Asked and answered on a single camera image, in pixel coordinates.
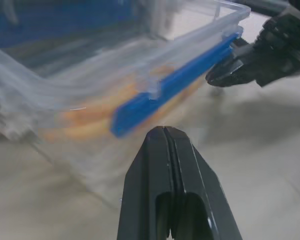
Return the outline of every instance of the black robotic claw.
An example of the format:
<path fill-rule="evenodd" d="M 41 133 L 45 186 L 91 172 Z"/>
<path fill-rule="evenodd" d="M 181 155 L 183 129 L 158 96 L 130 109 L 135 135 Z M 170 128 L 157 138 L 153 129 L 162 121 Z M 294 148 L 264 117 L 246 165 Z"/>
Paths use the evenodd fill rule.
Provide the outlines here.
<path fill-rule="evenodd" d="M 242 240 L 216 174 L 187 135 L 152 129 L 124 181 L 117 240 Z"/>
<path fill-rule="evenodd" d="M 268 20 L 255 43 L 236 46 L 206 75 L 210 85 L 229 87 L 256 81 L 261 87 L 300 74 L 300 19 L 287 13 Z"/>

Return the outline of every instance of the blue object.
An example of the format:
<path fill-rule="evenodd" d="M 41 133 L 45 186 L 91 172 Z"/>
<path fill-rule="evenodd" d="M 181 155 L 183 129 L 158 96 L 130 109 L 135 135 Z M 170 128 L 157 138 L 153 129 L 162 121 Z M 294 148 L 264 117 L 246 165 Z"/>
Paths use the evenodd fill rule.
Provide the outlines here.
<path fill-rule="evenodd" d="M 123 137 L 129 133 L 214 64 L 228 56 L 232 52 L 230 44 L 237 37 L 238 34 L 236 33 L 230 35 L 217 46 L 188 62 L 182 68 L 160 81 L 159 87 L 161 92 L 157 99 L 151 99 L 150 93 L 142 92 L 118 107 L 113 116 L 111 132 L 116 137 Z"/>
<path fill-rule="evenodd" d="M 136 20 L 134 0 L 72 0 L 18 5 L 18 24 L 0 13 L 0 48 L 63 37 Z"/>

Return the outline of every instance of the transparent plastic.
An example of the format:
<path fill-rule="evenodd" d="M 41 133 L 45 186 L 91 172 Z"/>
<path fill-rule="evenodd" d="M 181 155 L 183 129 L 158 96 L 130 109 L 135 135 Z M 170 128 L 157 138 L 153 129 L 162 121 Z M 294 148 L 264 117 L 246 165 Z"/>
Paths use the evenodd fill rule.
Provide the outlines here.
<path fill-rule="evenodd" d="M 34 133 L 30 144 L 50 161 L 74 173 L 92 192 L 105 193 L 107 201 L 119 202 L 120 191 L 103 183 L 124 177 L 146 131 L 184 104 L 204 80 L 194 82 L 159 109 L 146 127 L 125 138 L 109 131 L 116 108 L 142 92 L 155 100 L 162 78 L 227 36 L 240 34 L 238 24 L 250 13 L 248 7 L 223 1 L 171 2 L 161 13 L 170 15 L 164 16 L 165 26 L 152 21 L 156 31 L 150 34 L 122 25 L 73 41 L 0 49 L 1 132 L 10 139 Z"/>

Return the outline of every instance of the floor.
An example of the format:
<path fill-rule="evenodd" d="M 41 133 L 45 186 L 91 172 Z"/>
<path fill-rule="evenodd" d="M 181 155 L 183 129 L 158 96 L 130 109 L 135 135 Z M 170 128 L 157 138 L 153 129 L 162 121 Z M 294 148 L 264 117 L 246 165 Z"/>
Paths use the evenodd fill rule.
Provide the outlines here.
<path fill-rule="evenodd" d="M 243 22 L 248 41 L 264 20 Z M 208 93 L 179 124 L 217 173 L 242 238 L 300 239 L 300 77 Z M 114 240 L 119 214 L 29 145 L 0 140 L 0 240 Z"/>

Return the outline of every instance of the plastic food container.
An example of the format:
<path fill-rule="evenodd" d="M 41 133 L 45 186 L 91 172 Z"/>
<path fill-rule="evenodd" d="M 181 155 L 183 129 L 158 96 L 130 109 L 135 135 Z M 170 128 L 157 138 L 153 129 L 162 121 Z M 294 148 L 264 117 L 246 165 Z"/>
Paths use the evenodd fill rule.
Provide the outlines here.
<path fill-rule="evenodd" d="M 28 138 L 34 148 L 118 203 L 121 190 L 114 182 L 123 184 L 145 133 L 231 52 L 230 43 L 242 33 L 239 22 L 250 13 L 223 1 L 176 3 L 163 12 L 162 5 L 151 6 L 157 13 L 148 32 L 127 23 L 73 41 L 1 48 L 0 131 L 10 139 L 34 133 Z M 164 123 L 176 124 L 173 119 Z"/>

